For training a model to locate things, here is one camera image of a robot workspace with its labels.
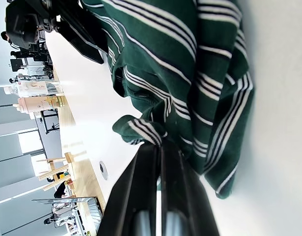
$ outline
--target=person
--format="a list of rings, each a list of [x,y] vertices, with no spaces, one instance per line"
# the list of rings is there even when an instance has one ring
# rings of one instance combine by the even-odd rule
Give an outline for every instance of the person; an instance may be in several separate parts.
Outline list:
[[[65,198],[66,197],[64,193],[65,189],[66,189],[66,185],[63,182],[61,185],[59,185],[58,189],[55,191],[54,198]]]
[[[7,41],[7,42],[11,45],[12,48],[14,48],[14,49],[16,49],[16,50],[19,50],[19,49],[20,49],[19,46],[16,46],[16,45],[14,45],[14,44],[12,43],[12,41],[11,41],[11,39],[10,39],[10,37],[9,37],[9,35],[7,34],[6,31],[1,32],[0,35],[1,35],[1,37],[2,37],[2,39],[3,39],[4,41]]]
[[[55,223],[55,227],[60,227],[64,224],[74,224],[75,217],[71,215],[71,213],[67,212],[63,216],[57,216],[56,214],[52,214],[51,217],[44,220],[44,225],[49,225],[51,223]]]

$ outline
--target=glass panel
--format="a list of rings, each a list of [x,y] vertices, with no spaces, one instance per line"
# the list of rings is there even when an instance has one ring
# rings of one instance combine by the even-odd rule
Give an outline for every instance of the glass panel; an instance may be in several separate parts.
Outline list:
[[[38,131],[18,134],[22,153],[43,149]]]

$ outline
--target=bottle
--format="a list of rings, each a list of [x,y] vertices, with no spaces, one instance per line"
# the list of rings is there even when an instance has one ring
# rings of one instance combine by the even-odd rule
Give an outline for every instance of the bottle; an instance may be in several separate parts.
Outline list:
[[[5,94],[16,94],[19,97],[54,95],[63,93],[60,82],[29,81],[18,82],[3,88]]]
[[[13,106],[21,113],[34,113],[63,107],[64,96],[20,97]]]

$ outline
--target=white stripe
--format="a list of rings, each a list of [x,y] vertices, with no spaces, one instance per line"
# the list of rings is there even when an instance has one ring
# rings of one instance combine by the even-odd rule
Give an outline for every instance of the white stripe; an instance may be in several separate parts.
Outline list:
[[[248,61],[248,56],[247,56],[246,50],[237,42],[235,43],[235,47],[244,55],[246,61]]]
[[[225,57],[228,57],[229,59],[231,59],[231,57],[232,57],[232,55],[229,51],[226,51],[226,50],[223,50],[223,49],[211,48],[211,47],[207,47],[207,46],[199,46],[199,48],[202,49],[202,50],[205,50],[205,51],[221,54]]]
[[[163,95],[163,94],[169,94],[169,93],[160,90],[159,88],[151,85],[150,83],[146,82],[145,80],[143,80],[139,76],[136,76],[136,75],[132,74],[131,72],[128,71],[127,66],[125,66],[125,68],[124,68],[124,73],[125,73],[126,79],[130,83],[132,83],[132,84],[134,84],[134,85],[136,85],[140,88],[149,90],[150,92],[154,93],[156,96],[158,96],[160,99],[162,99],[164,101],[164,104],[165,104],[164,122],[166,122],[166,117],[168,116],[168,107],[171,106],[171,104],[170,104],[171,101],[168,99],[168,104],[167,104],[167,96]]]
[[[186,32],[192,39],[192,41],[195,43],[195,47],[196,47],[196,39],[194,34],[192,33],[192,31],[189,29],[189,27],[183,23],[179,18],[177,18],[176,16],[174,16],[173,14],[170,14],[167,11],[164,11],[160,8],[157,8],[155,6],[149,5],[145,2],[141,2],[141,1],[137,1],[137,0],[127,0],[128,2],[131,2],[132,4],[141,6],[144,9],[147,9],[149,11],[152,11],[153,13],[156,13],[166,19],[171,20],[172,22],[176,23],[184,32]]]
[[[151,130],[151,132],[154,133],[154,135],[157,137],[157,139],[159,140],[160,144],[162,143],[162,139],[161,136],[158,134],[158,132],[155,130],[155,128],[153,127],[152,124],[147,123],[145,120],[140,119],[141,123],[144,124],[145,126],[149,127],[149,129]]]
[[[238,101],[238,103],[236,104],[235,109],[232,110],[230,116],[229,116],[228,119],[227,119],[227,122],[226,122],[226,124],[225,124],[225,127],[224,127],[222,133],[220,134],[220,137],[219,137],[219,141],[218,141],[217,147],[215,148],[215,152],[214,152],[213,159],[214,159],[214,157],[215,157],[215,155],[216,155],[216,153],[217,153],[217,151],[218,151],[218,149],[219,149],[221,140],[222,140],[222,138],[223,138],[224,135],[225,135],[224,140],[223,140],[223,142],[222,142],[222,144],[221,144],[221,146],[220,146],[219,154],[218,154],[218,156],[216,157],[215,162],[214,162],[214,163],[213,163],[213,164],[205,171],[206,173],[209,172],[209,171],[210,171],[210,170],[218,163],[218,161],[219,161],[221,155],[222,155],[223,152],[224,152],[224,149],[225,149],[225,146],[226,146],[226,144],[227,144],[227,142],[228,142],[228,139],[230,138],[230,135],[231,135],[232,131],[234,130],[234,128],[235,128],[235,126],[236,126],[236,124],[237,124],[237,121],[238,121],[238,119],[240,118],[240,116],[241,116],[241,114],[242,114],[242,112],[243,112],[243,110],[244,110],[244,108],[245,108],[245,106],[246,106],[246,103],[247,103],[248,98],[249,98],[249,95],[250,95],[250,91],[253,89],[253,84],[252,84],[252,81],[251,81],[251,79],[250,79],[249,73],[247,73],[247,75],[244,76],[244,83],[245,83],[245,85],[244,85],[244,87],[241,89],[241,94],[240,94],[240,97],[239,97],[239,101]]]
[[[137,127],[139,127],[140,129],[142,129],[145,133],[147,133],[148,135],[152,136],[153,139],[156,142],[156,145],[160,146],[160,141],[158,140],[158,138],[156,137],[155,134],[153,134],[150,130],[148,130],[144,125],[140,124],[136,119],[134,120],[134,123]]]
[[[128,72],[129,75],[131,75],[132,77],[134,77],[134,78],[136,78],[137,80],[141,81],[142,83],[146,84],[146,85],[149,86],[150,88],[153,88],[153,90],[158,91],[163,97],[170,97],[170,94],[169,94],[168,92],[165,92],[165,91],[159,89],[158,87],[156,87],[156,86],[150,84],[149,82],[147,82],[146,80],[142,79],[141,77],[132,74],[132,73],[128,70],[127,66],[125,66],[125,69],[127,70],[127,72]]]
[[[239,8],[232,2],[228,0],[198,0],[199,4],[211,4],[211,5],[219,5],[219,6],[227,6],[232,8],[240,17],[242,16]]]
[[[207,144],[204,144],[202,142],[200,142],[198,139],[196,139],[195,137],[193,138],[193,140],[195,141],[195,143],[200,146],[201,148],[208,148]]]
[[[198,82],[195,82],[196,86],[198,87],[198,89],[205,94],[206,96],[208,96],[209,98],[215,100],[215,101],[219,101],[220,97],[216,96],[215,94],[211,93],[210,91],[206,90],[204,87],[201,86],[201,84],[199,84]]]
[[[193,150],[198,156],[203,157],[203,158],[206,157],[206,154],[203,154],[203,153],[197,151],[196,149],[193,149]]]
[[[94,14],[94,16],[96,16],[98,19],[100,19],[101,21],[107,23],[110,25],[110,27],[113,28],[113,30],[115,31],[115,33],[118,35],[118,37],[120,38],[120,41],[121,41],[121,44],[122,46],[124,47],[125,46],[125,42],[124,42],[124,39],[123,39],[123,35],[120,31],[120,28],[118,27],[117,24],[115,24],[115,22],[109,18],[109,17],[106,17],[106,16],[100,16],[98,15],[97,13],[95,12],[92,12]]]
[[[171,113],[171,105],[172,105],[171,97],[169,97],[168,100],[169,100],[169,103],[170,103],[170,106],[169,106],[169,109],[168,109],[168,114],[170,114]]]
[[[188,111],[188,109],[185,109],[185,108],[181,107],[180,105],[178,105],[175,102],[174,102],[174,105],[175,105],[175,108],[177,108],[180,112],[184,112],[184,113],[190,114],[189,111]]]
[[[191,120],[190,116],[181,113],[180,111],[178,111],[178,110],[176,109],[176,107],[175,107],[175,111],[176,111],[177,115],[180,116],[181,118],[184,118],[184,119],[187,119],[187,120]]]
[[[166,117],[168,116],[167,115],[167,111],[168,111],[168,106],[167,106],[167,100],[164,99],[164,123],[166,123]]]
[[[238,30],[238,35],[243,39],[243,41],[246,40],[246,39],[245,39],[244,32],[243,32],[241,29]]]
[[[186,102],[178,99],[178,98],[175,98],[174,96],[171,96],[172,100],[175,102],[175,103],[178,103],[178,105],[180,105],[181,107],[184,107],[186,109],[188,109],[188,106],[186,104]]]
[[[247,48],[245,41],[239,35],[237,35],[236,40],[240,42],[240,44],[244,47],[244,49]]]
[[[114,7],[115,9],[118,9],[119,11],[122,11],[124,13],[127,13],[128,15],[131,15],[133,17],[135,17],[136,19],[140,20],[141,22],[157,29],[158,31],[161,31],[167,35],[169,35],[170,37],[174,38],[175,40],[177,40],[178,42],[180,42],[181,44],[184,45],[184,47],[186,47],[189,51],[189,53],[191,54],[193,60],[195,60],[195,46],[192,44],[190,44],[189,42],[187,42],[184,38],[182,38],[181,36],[179,36],[178,34],[176,34],[176,32],[170,30],[169,28],[166,28],[166,27],[163,27],[162,25],[159,25],[157,23],[155,23],[154,21],[152,20],[149,20],[143,16],[141,16],[140,14],[143,14],[145,16],[149,16],[150,18],[153,18],[153,20],[156,20],[157,22],[159,23],[163,23],[164,20],[162,20],[161,18],[159,18],[158,16],[154,16],[146,11],[143,11],[137,7],[134,7],[130,4],[127,4],[125,2],[121,2],[121,1],[117,1],[117,0],[114,0],[114,1],[110,1],[110,0],[104,0],[104,2],[106,2],[107,4],[111,5],[112,7]],[[126,6],[127,8],[130,8],[130,9],[133,9],[137,12],[140,12],[140,14],[136,13],[136,12],[133,12],[127,8],[124,8],[123,6]],[[166,22],[165,25],[173,25],[169,22]]]
[[[165,99],[166,99],[165,96],[163,96],[163,95],[161,95],[160,93],[156,92],[154,89],[152,89],[152,88],[150,88],[149,86],[147,86],[147,84],[144,84],[142,81],[137,80],[137,79],[133,78],[132,76],[130,76],[128,72],[129,72],[129,71],[125,68],[125,69],[124,69],[124,74],[125,74],[126,79],[127,79],[130,83],[132,83],[132,84],[134,84],[134,85],[136,85],[136,86],[138,86],[138,87],[140,87],[140,88],[146,89],[146,90],[148,90],[148,91],[154,93],[156,96],[158,96],[158,97],[159,97],[160,99],[162,99],[162,100],[165,100]]]
[[[219,187],[216,190],[216,193],[220,193],[220,191],[224,188],[224,186],[227,184],[227,182],[233,177],[237,170],[238,164],[236,164],[235,168],[230,172],[230,174],[226,177],[226,179],[219,185]]]
[[[205,124],[207,124],[207,125],[211,125],[211,126],[213,125],[213,122],[208,121],[208,120],[202,118],[202,117],[199,116],[199,114],[198,114],[197,112],[195,112],[194,110],[192,110],[192,112],[193,112],[194,115],[195,115],[200,121],[202,121],[203,123],[205,123]]]
[[[181,34],[184,38],[186,38],[186,40],[188,41],[188,44],[192,47],[193,51],[196,50],[196,40],[195,40],[195,37],[194,37],[193,33],[189,30],[189,28],[183,22],[181,22],[174,15],[171,15],[170,13],[168,13],[168,12],[166,12],[164,10],[161,10],[159,8],[156,8],[156,7],[154,7],[152,5],[149,5],[149,4],[146,4],[146,3],[142,4],[142,5],[144,5],[142,8],[148,10],[148,11],[145,11],[145,10],[143,10],[141,8],[136,7],[137,5],[141,5],[141,4],[139,4],[140,1],[135,1],[135,0],[130,1],[130,0],[127,0],[126,2],[130,2],[128,4],[128,3],[125,3],[125,2],[122,2],[122,1],[119,1],[119,0],[112,0],[112,2],[115,2],[115,1],[119,5],[126,6],[126,7],[130,8],[130,9],[132,9],[134,11],[139,12],[140,14],[142,14],[142,15],[148,17],[148,18],[151,18],[154,21],[157,21],[158,23],[166,25],[171,30],[175,30],[176,32],[178,32],[179,34]],[[154,12],[150,13],[150,11],[152,11],[153,9],[157,10],[157,12],[155,12],[156,15],[154,14]],[[174,23],[178,24],[178,22],[180,22],[181,25],[178,25],[179,27],[177,27],[175,24],[172,24],[170,21],[167,20],[167,17],[166,17],[167,15],[172,16],[172,18],[173,18],[172,21]]]
[[[110,47],[108,47],[108,56],[110,56],[112,64],[114,65],[116,63],[115,54]]]
[[[113,43],[116,45],[118,53],[120,54],[119,46],[118,46],[118,44],[116,43],[116,41],[114,40],[114,38],[111,36],[111,34],[110,34],[106,29],[102,29],[102,30],[110,37],[110,39],[111,39],[111,40],[113,41]]]
[[[239,16],[234,10],[222,8],[218,6],[200,6],[198,7],[199,11],[208,11],[213,13],[225,13],[236,18],[237,21],[240,21],[241,16]]]
[[[180,138],[182,139],[182,141],[184,141],[186,144],[189,144],[189,145],[192,145],[192,142],[187,140],[187,139],[184,139],[183,137],[180,136]]]
[[[205,82],[203,79],[201,79],[201,77],[198,77],[199,82],[201,83],[201,85],[205,88],[207,88],[209,91],[212,91],[214,93],[217,93],[218,95],[220,95],[221,91],[218,90],[217,88],[209,85],[207,82]]]
[[[236,90],[235,93],[234,93],[233,101],[232,101],[231,107],[230,107],[228,113],[226,114],[226,116],[225,116],[225,117],[223,118],[223,120],[220,122],[220,124],[219,124],[219,126],[218,126],[218,128],[217,128],[217,130],[216,130],[216,132],[215,132],[215,135],[214,135],[214,137],[213,137],[213,140],[212,140],[212,143],[211,143],[211,146],[210,146],[210,150],[209,150],[209,153],[208,153],[208,162],[206,163],[206,167],[207,167],[207,168],[210,167],[211,162],[213,162],[213,160],[215,159],[215,156],[216,156],[216,152],[217,152],[217,150],[218,150],[218,147],[215,148],[215,152],[213,152],[213,149],[214,149],[214,147],[215,147],[215,145],[216,145],[216,142],[219,141],[219,140],[221,140],[221,138],[219,139],[219,134],[220,134],[220,132],[222,132],[222,135],[221,135],[221,136],[223,136],[223,132],[225,132],[225,130],[226,130],[225,127],[222,129],[223,125],[225,124],[225,122],[229,122],[229,120],[230,120],[229,117],[230,117],[230,116],[233,116],[233,114],[234,114],[234,111],[235,111],[235,104],[236,104],[236,102],[237,102],[237,97],[238,97],[239,92],[242,90],[242,88],[243,88],[243,81],[242,81],[242,79],[239,79],[239,80],[237,81],[237,90]]]
[[[141,130],[140,128],[136,127],[136,125],[133,124],[132,121],[129,121],[128,124],[129,124],[129,126],[130,126],[135,132],[137,132],[141,137],[143,137],[144,139],[146,139],[146,140],[149,141],[150,143],[156,145],[156,144],[154,143],[154,141],[152,140],[152,138],[151,138],[149,135],[147,135],[143,130]]]
[[[231,85],[235,84],[235,80],[229,74],[226,74],[225,77],[228,79]]]
[[[103,4],[97,4],[97,5],[90,5],[90,4],[87,4],[87,3],[85,3],[84,1],[82,1],[83,2],[83,4],[85,5],[85,6],[89,6],[89,7],[103,7],[104,5]]]
[[[213,80],[212,78],[210,78],[209,76],[207,76],[206,74],[203,74],[201,72],[198,72],[199,75],[208,83],[210,83],[211,85],[219,88],[219,89],[222,89],[223,88],[223,84],[216,81],[216,80]]]
[[[136,39],[132,38],[128,32],[126,31],[125,27],[118,21],[116,21],[124,30],[126,36],[128,37],[129,40],[131,40],[132,42],[136,43],[138,46],[140,46],[148,55],[150,55],[155,61],[157,61],[158,64],[166,67],[167,69],[175,72],[176,74],[178,74],[181,78],[183,78],[189,85],[191,85],[191,81],[177,68],[173,67],[172,65],[168,64],[165,61],[162,61],[161,59],[159,59],[158,57],[156,57],[153,53],[151,53],[146,47],[144,47],[140,42],[138,42]]]
[[[199,147],[198,144],[196,144],[196,143],[193,144],[193,147],[195,149],[197,149],[198,151],[200,151],[201,153],[206,153],[207,152],[207,149]]]
[[[232,16],[217,15],[211,13],[199,13],[198,16],[203,20],[229,22],[234,24],[237,28],[239,27],[239,22]]]

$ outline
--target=black metal stand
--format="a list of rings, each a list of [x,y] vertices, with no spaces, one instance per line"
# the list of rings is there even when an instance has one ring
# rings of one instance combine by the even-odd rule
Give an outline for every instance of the black metal stand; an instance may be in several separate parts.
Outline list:
[[[155,236],[157,179],[162,185],[162,235],[218,236],[208,197],[177,146],[142,145],[114,185],[100,236]]]
[[[44,112],[54,112],[54,114],[49,114],[49,115],[45,115]],[[59,130],[59,127],[55,127],[55,125],[52,125],[52,127],[49,129],[46,123],[46,118],[47,117],[58,117],[58,111],[56,109],[51,109],[51,110],[46,110],[46,111],[41,111],[41,115],[42,115],[42,120],[43,120],[43,124],[44,124],[44,128],[45,128],[45,132],[46,134],[49,134],[51,131],[56,131]]]

